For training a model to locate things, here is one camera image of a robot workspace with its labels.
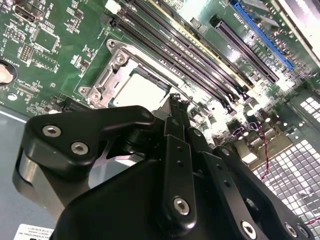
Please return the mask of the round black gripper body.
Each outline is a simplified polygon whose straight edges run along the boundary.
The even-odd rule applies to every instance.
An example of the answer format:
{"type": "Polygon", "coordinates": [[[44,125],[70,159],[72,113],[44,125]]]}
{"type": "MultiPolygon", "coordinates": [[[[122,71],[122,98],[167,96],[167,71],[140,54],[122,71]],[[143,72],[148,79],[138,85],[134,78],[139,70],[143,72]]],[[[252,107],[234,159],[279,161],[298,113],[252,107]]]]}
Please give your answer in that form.
{"type": "Polygon", "coordinates": [[[58,240],[235,240],[217,195],[180,160],[137,163],[74,199],[58,240]]]}

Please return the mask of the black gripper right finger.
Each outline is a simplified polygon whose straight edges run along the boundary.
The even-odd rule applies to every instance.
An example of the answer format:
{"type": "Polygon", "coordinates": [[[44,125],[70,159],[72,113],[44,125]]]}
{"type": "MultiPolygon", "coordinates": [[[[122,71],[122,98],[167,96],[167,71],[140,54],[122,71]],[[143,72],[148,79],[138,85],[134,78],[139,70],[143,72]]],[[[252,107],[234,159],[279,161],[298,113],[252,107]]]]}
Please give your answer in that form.
{"type": "Polygon", "coordinates": [[[314,235],[224,146],[211,148],[180,103],[188,154],[180,160],[182,240],[312,240],[314,235]]]}

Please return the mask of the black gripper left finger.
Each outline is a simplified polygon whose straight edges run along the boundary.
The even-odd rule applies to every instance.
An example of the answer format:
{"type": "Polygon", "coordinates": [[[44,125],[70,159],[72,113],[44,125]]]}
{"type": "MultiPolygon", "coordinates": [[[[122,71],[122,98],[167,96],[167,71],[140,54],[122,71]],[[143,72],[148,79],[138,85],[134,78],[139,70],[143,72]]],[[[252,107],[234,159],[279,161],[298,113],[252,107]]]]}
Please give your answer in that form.
{"type": "Polygon", "coordinates": [[[172,94],[160,115],[133,105],[33,117],[16,172],[58,222],[77,197],[140,162],[181,161],[188,154],[181,102],[172,94]]]}

